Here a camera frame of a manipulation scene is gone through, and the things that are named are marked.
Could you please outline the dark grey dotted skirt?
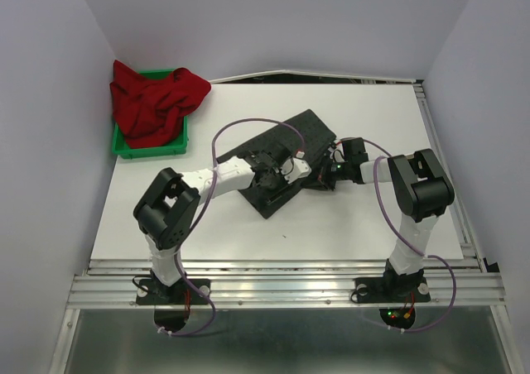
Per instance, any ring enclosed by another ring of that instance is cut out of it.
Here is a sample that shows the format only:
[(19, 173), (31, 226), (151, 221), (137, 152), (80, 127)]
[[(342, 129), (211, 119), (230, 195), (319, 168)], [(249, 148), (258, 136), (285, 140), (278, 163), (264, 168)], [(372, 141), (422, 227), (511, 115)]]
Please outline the dark grey dotted skirt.
[[(305, 149), (303, 159), (314, 170), (320, 164), (329, 145), (335, 141), (336, 135), (310, 109), (287, 119), (285, 123), (294, 127), (299, 134), (288, 127), (276, 125), (218, 156), (217, 161), (223, 163), (237, 156), (240, 158), (250, 157), (254, 161), (265, 161), (269, 165), (283, 165), (296, 151), (303, 147)], [(303, 181), (297, 180), (293, 184), (298, 186), (299, 193)], [(240, 191), (240, 194), (247, 201), (248, 189)], [(280, 199), (274, 203), (248, 202), (263, 218), (268, 219), (291, 199)]]

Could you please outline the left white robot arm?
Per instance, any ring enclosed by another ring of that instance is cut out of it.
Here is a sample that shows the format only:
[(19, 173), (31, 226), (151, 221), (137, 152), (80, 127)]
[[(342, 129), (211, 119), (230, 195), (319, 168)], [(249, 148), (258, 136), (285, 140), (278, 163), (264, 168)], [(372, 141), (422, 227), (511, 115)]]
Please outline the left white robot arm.
[(302, 152), (277, 160), (265, 151), (242, 152), (203, 170), (161, 170), (133, 210), (151, 252), (158, 296), (167, 303), (183, 296), (180, 249), (200, 217), (198, 209), (233, 191), (290, 187), (310, 173)]

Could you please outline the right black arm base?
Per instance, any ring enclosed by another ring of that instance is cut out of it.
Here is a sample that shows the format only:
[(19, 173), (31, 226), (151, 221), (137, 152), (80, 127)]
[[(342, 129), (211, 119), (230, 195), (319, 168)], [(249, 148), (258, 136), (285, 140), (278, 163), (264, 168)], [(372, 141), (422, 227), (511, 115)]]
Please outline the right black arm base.
[(421, 284), (426, 284), (424, 278), (391, 282), (382, 277), (359, 277), (354, 280), (349, 298), (355, 304), (404, 304), (412, 298), (416, 303), (430, 302), (430, 293), (422, 294), (418, 289)]

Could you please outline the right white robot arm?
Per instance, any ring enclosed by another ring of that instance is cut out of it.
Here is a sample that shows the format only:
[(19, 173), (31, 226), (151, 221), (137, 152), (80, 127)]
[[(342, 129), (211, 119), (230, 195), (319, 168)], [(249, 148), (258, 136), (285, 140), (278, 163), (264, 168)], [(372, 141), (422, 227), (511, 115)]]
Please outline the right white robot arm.
[[(381, 290), (391, 300), (401, 299), (411, 289), (410, 280), (422, 276), (432, 230), (455, 199), (452, 183), (433, 150), (392, 156), (381, 146), (360, 137), (332, 143), (304, 187), (331, 191), (340, 181), (374, 185), (383, 218), (397, 237)], [(399, 227), (393, 225), (384, 208), (382, 183), (393, 187), (401, 210)]]

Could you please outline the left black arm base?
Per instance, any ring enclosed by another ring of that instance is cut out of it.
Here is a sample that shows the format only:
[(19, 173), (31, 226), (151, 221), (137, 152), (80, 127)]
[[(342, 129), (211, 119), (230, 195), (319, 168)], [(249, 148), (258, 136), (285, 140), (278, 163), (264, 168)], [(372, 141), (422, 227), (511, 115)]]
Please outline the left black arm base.
[(137, 289), (136, 304), (140, 306), (209, 304), (183, 280), (166, 286), (151, 276), (135, 276), (132, 283)]

